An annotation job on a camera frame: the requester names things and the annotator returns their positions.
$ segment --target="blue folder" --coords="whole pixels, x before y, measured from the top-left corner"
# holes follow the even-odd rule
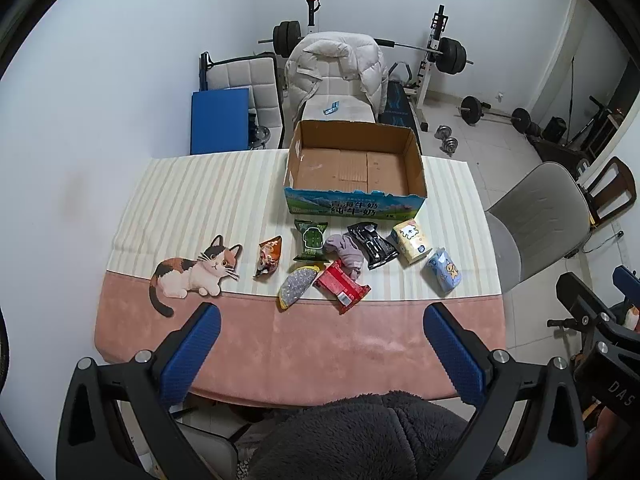
[[[249,148],[249,89],[194,92],[191,98],[191,155]]]

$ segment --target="pink tablecloth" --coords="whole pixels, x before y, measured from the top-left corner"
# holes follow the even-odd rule
[[[148,280],[107,272],[95,345],[108,362],[155,349],[201,303],[163,298],[175,310],[158,314]],[[404,390],[425,399],[455,395],[422,332],[430,301],[367,301],[339,316],[330,301],[300,300],[286,312],[276,298],[223,292],[213,299],[222,332],[191,391],[250,406],[310,406],[363,393]],[[489,349],[504,348],[501,296],[443,300],[460,324]]]

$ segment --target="open cardboard box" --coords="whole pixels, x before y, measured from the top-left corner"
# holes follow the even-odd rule
[[[293,214],[407,220],[427,197],[411,129],[349,121],[298,123],[284,188]]]

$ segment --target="calico cat print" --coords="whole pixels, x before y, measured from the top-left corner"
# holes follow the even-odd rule
[[[201,296],[220,294],[220,279],[238,275],[234,270],[241,245],[227,249],[222,235],[213,238],[209,248],[200,254],[197,260],[169,258],[160,262],[149,283],[149,299],[154,308],[163,316],[171,317],[174,310],[158,300],[156,288],[168,298],[186,298],[190,290],[197,290]]]

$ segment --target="white puffer jacket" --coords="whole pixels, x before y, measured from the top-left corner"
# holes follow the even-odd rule
[[[322,81],[317,69],[318,56],[338,58],[345,79],[360,79],[360,87],[376,117],[385,110],[388,68],[373,38],[352,32],[316,32],[300,41],[285,68],[289,100],[296,115]]]

